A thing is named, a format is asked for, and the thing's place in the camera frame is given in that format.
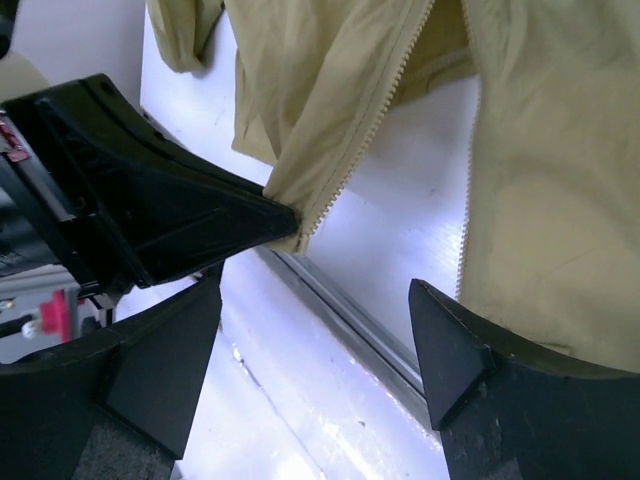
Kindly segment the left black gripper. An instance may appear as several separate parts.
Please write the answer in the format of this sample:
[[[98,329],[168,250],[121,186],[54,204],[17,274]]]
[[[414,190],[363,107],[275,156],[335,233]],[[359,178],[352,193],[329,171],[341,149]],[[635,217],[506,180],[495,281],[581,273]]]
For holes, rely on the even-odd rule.
[[[65,343],[125,289],[174,281],[297,229],[259,185],[164,137],[105,75],[1,104],[1,336]]]

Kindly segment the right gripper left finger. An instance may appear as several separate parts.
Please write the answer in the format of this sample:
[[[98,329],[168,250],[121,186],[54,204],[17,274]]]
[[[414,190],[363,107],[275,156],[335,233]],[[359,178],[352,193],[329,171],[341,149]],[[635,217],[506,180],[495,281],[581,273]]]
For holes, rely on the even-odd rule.
[[[212,273],[153,307],[1,368],[5,479],[167,479],[221,319]]]

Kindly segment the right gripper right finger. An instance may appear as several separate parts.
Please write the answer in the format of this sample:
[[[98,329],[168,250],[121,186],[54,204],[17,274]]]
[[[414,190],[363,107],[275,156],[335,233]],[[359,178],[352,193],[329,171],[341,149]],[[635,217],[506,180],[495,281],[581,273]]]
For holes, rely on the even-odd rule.
[[[638,375],[531,342],[423,280],[408,299],[451,478],[638,478]]]

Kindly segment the tan hooded zip jacket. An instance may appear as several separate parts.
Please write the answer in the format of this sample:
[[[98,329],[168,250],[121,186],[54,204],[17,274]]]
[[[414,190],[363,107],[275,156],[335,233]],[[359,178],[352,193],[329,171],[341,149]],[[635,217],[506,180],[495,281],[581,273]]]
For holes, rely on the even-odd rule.
[[[153,116],[294,210],[277,250],[638,372],[637,2],[150,1],[145,34]]]

